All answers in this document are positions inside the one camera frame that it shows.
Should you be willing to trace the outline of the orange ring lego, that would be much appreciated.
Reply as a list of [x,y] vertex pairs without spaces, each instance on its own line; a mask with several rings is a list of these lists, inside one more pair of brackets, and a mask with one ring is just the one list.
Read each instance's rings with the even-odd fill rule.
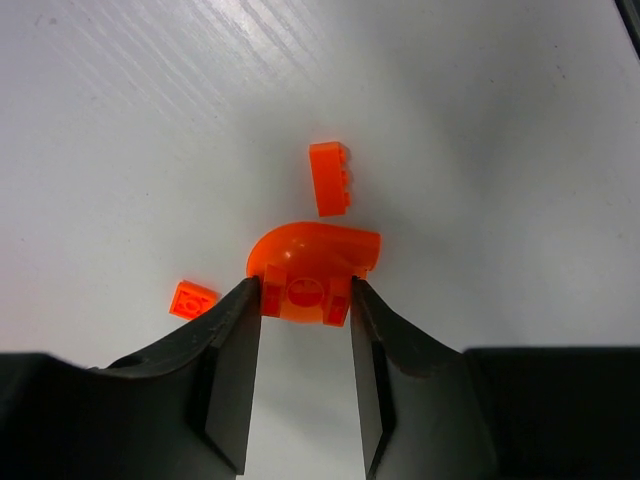
[[381,251],[378,232],[317,222],[275,228],[253,247],[246,273],[260,281],[267,317],[342,327],[351,282],[373,271]]

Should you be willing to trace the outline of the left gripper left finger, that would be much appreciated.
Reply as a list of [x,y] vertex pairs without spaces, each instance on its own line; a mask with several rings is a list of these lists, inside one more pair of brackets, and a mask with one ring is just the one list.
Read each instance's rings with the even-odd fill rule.
[[244,473],[260,286],[105,368],[1,357],[5,479],[234,479]]

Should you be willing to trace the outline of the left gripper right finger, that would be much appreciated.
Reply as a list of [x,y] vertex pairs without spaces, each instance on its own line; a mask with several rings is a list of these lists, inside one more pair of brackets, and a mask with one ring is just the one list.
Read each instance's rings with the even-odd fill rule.
[[637,347],[456,351],[352,283],[370,479],[635,479]]

